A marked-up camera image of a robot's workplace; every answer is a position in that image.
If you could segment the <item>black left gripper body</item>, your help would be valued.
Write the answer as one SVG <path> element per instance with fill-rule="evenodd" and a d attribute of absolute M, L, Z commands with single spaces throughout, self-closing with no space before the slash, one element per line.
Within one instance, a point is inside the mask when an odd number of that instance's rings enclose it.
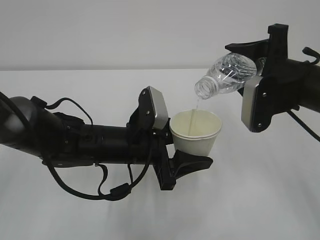
<path fill-rule="evenodd" d="M 132 148 L 138 146 L 134 153 L 135 158 L 142 158 L 144 167 L 140 175 L 131 181 L 130 187 L 135 187 L 145 176 L 149 165 L 153 166 L 159 187 L 162 191 L 171 191 L 176 185 L 172 159 L 168 155 L 167 145 L 173 143 L 172 133 L 169 130 L 170 118 L 166 117 L 165 125 L 154 127 L 156 117 L 153 110 L 140 110 L 137 108 L 129 118 L 128 143 Z"/>

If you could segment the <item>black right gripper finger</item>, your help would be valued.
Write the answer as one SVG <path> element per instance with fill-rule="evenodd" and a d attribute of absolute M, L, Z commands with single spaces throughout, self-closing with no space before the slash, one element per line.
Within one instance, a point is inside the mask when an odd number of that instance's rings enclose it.
<path fill-rule="evenodd" d="M 263 39 L 246 43 L 230 43 L 224 48 L 231 53 L 243 55 L 249 59 L 267 57 L 269 40 Z"/>

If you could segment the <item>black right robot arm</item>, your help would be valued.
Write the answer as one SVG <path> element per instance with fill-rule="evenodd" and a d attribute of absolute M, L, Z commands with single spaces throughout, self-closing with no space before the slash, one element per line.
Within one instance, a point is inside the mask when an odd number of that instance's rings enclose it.
<path fill-rule="evenodd" d="M 320 54 L 305 47 L 302 52 L 314 61 L 298 61 L 288 56 L 286 24 L 268 27 L 267 39 L 230 43 L 225 49 L 243 55 L 254 62 L 264 59 L 259 77 L 249 80 L 242 88 L 246 114 L 273 116 L 299 107 L 320 110 Z"/>

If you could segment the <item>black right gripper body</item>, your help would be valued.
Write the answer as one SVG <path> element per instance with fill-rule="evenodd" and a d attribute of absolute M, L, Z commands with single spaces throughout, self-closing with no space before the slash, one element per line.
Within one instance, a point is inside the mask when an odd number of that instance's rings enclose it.
<path fill-rule="evenodd" d="M 288 31 L 286 24 L 272 24 L 268 27 L 269 37 L 267 57 L 261 73 L 262 77 L 276 77 L 282 84 L 291 84 L 296 89 L 297 98 L 310 97 L 310 62 L 289 58 Z"/>

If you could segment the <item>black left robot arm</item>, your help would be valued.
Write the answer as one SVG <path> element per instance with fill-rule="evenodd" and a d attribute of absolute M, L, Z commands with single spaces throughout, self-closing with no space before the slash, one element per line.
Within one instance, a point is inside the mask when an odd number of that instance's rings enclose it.
<path fill-rule="evenodd" d="M 160 189 L 171 191 L 177 179 L 206 170 L 213 163 L 208 156 L 180 149 L 169 157 L 167 146 L 174 142 L 172 121 L 162 94 L 151 87 L 140 93 L 126 126 L 87 124 L 78 117 L 55 112 L 59 105 L 59 101 L 49 105 L 36 96 L 1 95 L 0 143 L 40 158 L 58 185 L 77 197 L 115 201 L 127 196 L 141 178 L 132 178 L 109 194 L 88 195 L 67 186 L 57 168 L 96 165 L 107 174 L 107 164 L 143 165 L 144 172 L 153 166 Z"/>

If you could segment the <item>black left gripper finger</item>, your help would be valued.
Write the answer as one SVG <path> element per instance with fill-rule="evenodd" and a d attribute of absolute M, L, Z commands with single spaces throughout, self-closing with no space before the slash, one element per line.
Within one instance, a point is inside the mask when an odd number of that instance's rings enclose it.
<path fill-rule="evenodd" d="M 209 169 L 213 164 L 213 159 L 208 156 L 192 155 L 176 150 L 172 163 L 173 176 L 177 180 L 185 175 Z"/>

